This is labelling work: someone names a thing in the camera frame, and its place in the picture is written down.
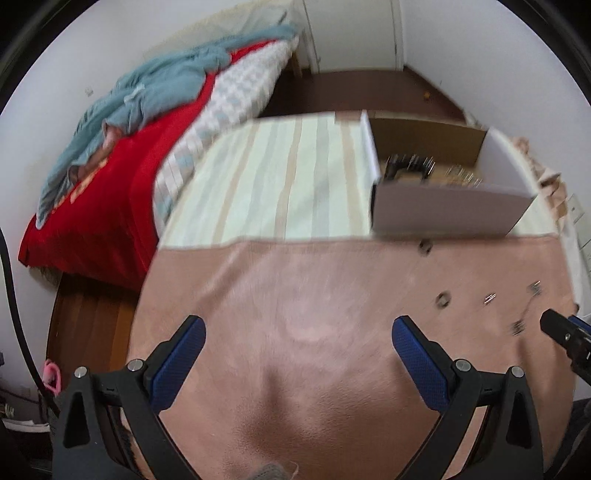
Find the black smart watch band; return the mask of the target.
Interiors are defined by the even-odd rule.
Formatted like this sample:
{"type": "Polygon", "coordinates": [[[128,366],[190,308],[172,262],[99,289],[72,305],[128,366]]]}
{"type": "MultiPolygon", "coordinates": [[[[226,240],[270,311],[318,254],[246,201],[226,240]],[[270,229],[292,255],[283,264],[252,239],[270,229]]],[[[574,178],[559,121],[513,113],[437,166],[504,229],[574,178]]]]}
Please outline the black smart watch band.
{"type": "Polygon", "coordinates": [[[418,154],[393,154],[385,164],[384,180],[394,181],[401,175],[418,175],[425,182],[432,175],[436,166],[433,157],[418,154]]]}

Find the pink slipper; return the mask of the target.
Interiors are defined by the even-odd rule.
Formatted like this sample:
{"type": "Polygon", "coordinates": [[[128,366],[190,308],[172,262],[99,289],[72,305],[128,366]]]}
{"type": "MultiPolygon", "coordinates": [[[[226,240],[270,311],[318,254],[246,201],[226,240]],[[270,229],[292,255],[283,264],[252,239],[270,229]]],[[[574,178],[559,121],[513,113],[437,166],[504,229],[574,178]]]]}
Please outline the pink slipper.
{"type": "Polygon", "coordinates": [[[61,393],[61,371],[57,364],[49,359],[47,359],[43,365],[42,382],[45,388],[54,396],[57,396],[61,393]]]}

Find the small silver earring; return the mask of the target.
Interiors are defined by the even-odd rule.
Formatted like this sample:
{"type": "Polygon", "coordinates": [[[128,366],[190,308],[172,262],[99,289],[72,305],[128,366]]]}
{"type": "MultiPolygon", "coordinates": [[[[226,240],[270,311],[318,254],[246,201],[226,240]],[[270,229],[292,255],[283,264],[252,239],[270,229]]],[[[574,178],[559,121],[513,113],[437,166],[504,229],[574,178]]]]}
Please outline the small silver earring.
{"type": "Polygon", "coordinates": [[[496,299],[497,295],[495,293],[490,293],[488,294],[484,300],[483,300],[483,304],[484,305],[489,305],[492,301],[494,301],[496,299]]]}

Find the white power strip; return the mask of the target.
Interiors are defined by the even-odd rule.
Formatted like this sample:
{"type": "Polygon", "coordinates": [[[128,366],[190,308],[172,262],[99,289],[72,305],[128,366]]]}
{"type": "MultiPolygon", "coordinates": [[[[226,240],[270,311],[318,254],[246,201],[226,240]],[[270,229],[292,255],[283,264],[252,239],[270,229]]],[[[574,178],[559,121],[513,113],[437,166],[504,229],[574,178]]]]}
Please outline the white power strip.
{"type": "Polygon", "coordinates": [[[572,194],[568,198],[568,208],[571,219],[573,220],[579,250],[583,257],[587,273],[590,273],[591,268],[591,225],[590,215],[587,214],[578,197],[572,194]]]}

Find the white cardboard box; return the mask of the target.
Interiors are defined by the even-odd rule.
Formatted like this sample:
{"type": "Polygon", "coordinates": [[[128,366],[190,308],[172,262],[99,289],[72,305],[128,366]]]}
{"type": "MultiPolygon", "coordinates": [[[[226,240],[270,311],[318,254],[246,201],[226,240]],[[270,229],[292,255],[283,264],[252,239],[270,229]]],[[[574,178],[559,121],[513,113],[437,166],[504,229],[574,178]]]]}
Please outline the white cardboard box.
{"type": "Polygon", "coordinates": [[[379,236],[504,237],[537,196],[520,152],[494,127],[365,111],[361,131],[373,183],[370,227],[379,236]],[[433,157],[436,166],[425,182],[412,174],[385,181],[393,154],[433,157]]]}

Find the red bed blanket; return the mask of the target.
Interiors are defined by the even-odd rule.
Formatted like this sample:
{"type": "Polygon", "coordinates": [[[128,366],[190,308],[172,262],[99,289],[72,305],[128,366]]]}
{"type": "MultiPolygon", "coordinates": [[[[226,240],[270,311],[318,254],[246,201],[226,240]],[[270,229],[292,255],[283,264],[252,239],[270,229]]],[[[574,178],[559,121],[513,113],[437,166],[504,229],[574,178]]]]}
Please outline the red bed blanket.
{"type": "Polygon", "coordinates": [[[209,74],[197,98],[117,141],[89,176],[59,201],[42,228],[29,224],[19,262],[140,290],[158,237],[152,196],[166,155],[211,99],[209,74]]]}

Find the pink and striped table cloth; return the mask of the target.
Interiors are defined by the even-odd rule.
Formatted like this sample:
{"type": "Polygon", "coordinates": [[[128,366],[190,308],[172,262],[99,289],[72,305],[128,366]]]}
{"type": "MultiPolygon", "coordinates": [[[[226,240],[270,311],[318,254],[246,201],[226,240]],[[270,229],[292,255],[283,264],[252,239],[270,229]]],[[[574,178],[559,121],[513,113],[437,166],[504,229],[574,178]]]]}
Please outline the pink and striped table cloth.
{"type": "Polygon", "coordinates": [[[218,136],[160,238],[128,350],[146,357],[186,316],[204,319],[204,350],[161,415],[190,466],[204,479],[270,462],[301,479],[395,478],[437,419],[394,351],[402,315],[480,370],[524,370],[550,465],[575,377],[539,321],[576,301],[520,154],[537,196],[508,235],[398,238],[370,227],[361,115],[252,120],[218,136]]]}

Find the white tag on quilt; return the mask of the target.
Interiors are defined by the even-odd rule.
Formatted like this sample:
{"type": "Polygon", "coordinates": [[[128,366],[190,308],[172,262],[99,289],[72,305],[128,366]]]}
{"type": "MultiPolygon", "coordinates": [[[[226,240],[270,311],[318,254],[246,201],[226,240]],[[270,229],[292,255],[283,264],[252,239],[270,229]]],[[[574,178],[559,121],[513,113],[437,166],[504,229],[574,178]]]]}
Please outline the white tag on quilt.
{"type": "Polygon", "coordinates": [[[137,85],[133,89],[133,91],[131,93],[127,94],[124,97],[124,99],[123,99],[124,105],[128,106],[128,107],[135,105],[139,100],[142,99],[144,91],[145,91],[145,85],[143,83],[140,83],[139,85],[137,85]]]}

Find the teal blue quilt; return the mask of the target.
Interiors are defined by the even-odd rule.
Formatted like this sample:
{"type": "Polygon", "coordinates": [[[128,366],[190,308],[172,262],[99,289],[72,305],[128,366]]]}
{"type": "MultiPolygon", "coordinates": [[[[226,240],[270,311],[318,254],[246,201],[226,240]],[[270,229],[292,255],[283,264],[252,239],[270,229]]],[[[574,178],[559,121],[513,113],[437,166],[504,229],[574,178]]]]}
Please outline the teal blue quilt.
{"type": "Polygon", "coordinates": [[[231,52],[259,42],[291,40],[297,34],[296,27],[284,24],[228,36],[156,56],[121,76],[110,92],[84,112],[69,144],[57,158],[41,188],[35,226],[42,228],[57,201],[74,187],[69,170],[87,163],[103,145],[109,127],[125,136],[133,134],[156,117],[197,100],[207,75],[229,66],[231,52]],[[124,97],[140,83],[145,85],[142,99],[131,107],[125,106],[124,97]]]}

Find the white door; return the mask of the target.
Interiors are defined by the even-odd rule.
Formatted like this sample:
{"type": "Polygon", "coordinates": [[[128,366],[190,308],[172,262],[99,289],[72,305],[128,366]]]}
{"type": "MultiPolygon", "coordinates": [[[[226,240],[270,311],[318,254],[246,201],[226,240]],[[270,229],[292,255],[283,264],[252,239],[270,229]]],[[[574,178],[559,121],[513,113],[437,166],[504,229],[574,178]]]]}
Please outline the white door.
{"type": "Polygon", "coordinates": [[[318,73],[404,68],[399,1],[304,1],[303,8],[318,73]]]}

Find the checkered pink grey bedsheet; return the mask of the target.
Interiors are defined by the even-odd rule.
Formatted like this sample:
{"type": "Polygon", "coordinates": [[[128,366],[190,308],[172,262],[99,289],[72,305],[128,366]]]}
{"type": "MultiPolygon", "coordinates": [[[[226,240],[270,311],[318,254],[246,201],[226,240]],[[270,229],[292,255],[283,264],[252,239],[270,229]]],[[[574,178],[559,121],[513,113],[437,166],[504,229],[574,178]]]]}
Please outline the checkered pink grey bedsheet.
{"type": "Polygon", "coordinates": [[[276,40],[245,54],[218,74],[204,110],[185,130],[158,168],[152,194],[155,231],[160,236],[197,161],[217,136],[263,111],[281,71],[300,40],[276,40]]]}

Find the striped pillow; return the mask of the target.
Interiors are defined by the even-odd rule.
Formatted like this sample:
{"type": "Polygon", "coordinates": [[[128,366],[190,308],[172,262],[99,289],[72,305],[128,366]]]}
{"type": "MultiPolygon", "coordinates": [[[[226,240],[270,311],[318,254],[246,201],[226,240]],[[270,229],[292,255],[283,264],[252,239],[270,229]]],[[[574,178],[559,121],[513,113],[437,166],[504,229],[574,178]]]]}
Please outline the striped pillow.
{"type": "Polygon", "coordinates": [[[252,34],[277,25],[291,24],[301,33],[304,20],[296,1],[249,1],[221,10],[185,26],[150,47],[143,60],[216,41],[228,36],[252,34]]]}

